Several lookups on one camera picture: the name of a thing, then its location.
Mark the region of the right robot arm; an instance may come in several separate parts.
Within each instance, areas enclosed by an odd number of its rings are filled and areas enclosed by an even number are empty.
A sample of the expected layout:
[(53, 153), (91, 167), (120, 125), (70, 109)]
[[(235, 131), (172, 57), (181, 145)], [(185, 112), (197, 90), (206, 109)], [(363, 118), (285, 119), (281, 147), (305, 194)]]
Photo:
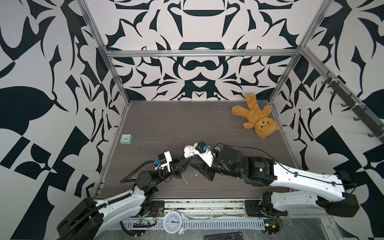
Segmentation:
[(191, 167), (209, 181), (220, 174), (242, 179), (253, 187), (292, 189), (287, 193), (263, 193), (260, 208), (266, 215), (293, 209), (322, 209), (332, 216), (351, 218), (360, 209), (357, 197), (347, 192), (356, 185), (346, 172), (336, 175), (306, 172), (271, 158), (245, 156), (227, 145), (211, 149), (203, 142), (186, 146), (184, 156), (200, 158), (201, 162)]

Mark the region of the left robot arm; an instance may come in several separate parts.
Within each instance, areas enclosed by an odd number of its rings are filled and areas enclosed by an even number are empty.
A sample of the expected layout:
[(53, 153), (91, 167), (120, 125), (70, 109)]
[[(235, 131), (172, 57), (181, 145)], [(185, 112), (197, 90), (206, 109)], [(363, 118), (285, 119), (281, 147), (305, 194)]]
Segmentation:
[(193, 157), (171, 158), (170, 167), (139, 173), (128, 191), (107, 199), (87, 197), (57, 226), (60, 240), (93, 240), (111, 226), (150, 210), (157, 186), (170, 177), (181, 178)]

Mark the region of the white earbud charging case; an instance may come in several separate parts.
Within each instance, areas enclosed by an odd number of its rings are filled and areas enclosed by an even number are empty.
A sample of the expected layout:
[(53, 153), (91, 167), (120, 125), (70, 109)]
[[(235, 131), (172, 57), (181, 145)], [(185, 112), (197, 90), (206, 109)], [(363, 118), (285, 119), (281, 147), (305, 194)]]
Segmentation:
[(184, 157), (190, 158), (196, 155), (194, 146), (188, 145), (184, 148)]

